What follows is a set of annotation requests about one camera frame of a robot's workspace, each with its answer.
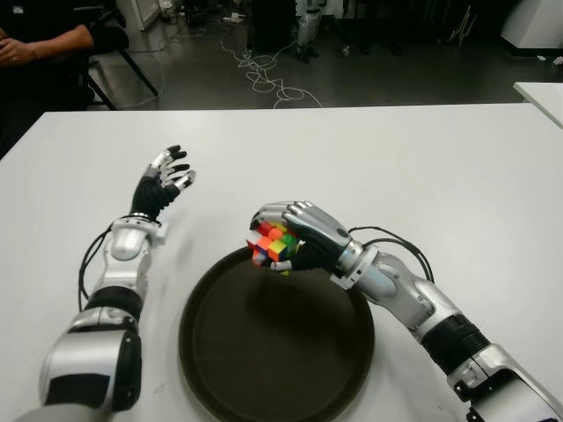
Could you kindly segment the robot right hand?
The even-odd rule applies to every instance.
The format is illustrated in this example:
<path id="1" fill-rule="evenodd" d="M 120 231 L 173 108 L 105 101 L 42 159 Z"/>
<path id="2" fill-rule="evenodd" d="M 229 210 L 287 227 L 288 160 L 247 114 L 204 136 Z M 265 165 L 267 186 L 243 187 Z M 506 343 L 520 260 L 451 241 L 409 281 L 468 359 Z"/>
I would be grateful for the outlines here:
<path id="1" fill-rule="evenodd" d="M 278 273 L 325 269 L 333 273 L 352 237 L 327 212 L 307 200 L 281 201 L 264 205 L 252 217 L 250 229 L 263 222 L 281 223 L 303 244 L 291 257 L 272 262 Z"/>

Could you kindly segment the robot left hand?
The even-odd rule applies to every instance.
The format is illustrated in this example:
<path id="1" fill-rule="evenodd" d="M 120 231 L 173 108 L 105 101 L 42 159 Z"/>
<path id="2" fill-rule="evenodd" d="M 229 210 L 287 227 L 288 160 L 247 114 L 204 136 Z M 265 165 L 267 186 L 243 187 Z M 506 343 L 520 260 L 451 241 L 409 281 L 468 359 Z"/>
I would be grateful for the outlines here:
<path id="1" fill-rule="evenodd" d="M 145 215 L 156 221 L 160 213 L 172 204 L 196 178 L 190 164 L 179 161 L 187 153 L 174 145 L 163 149 L 148 165 L 140 178 L 132 199 L 130 213 Z"/>

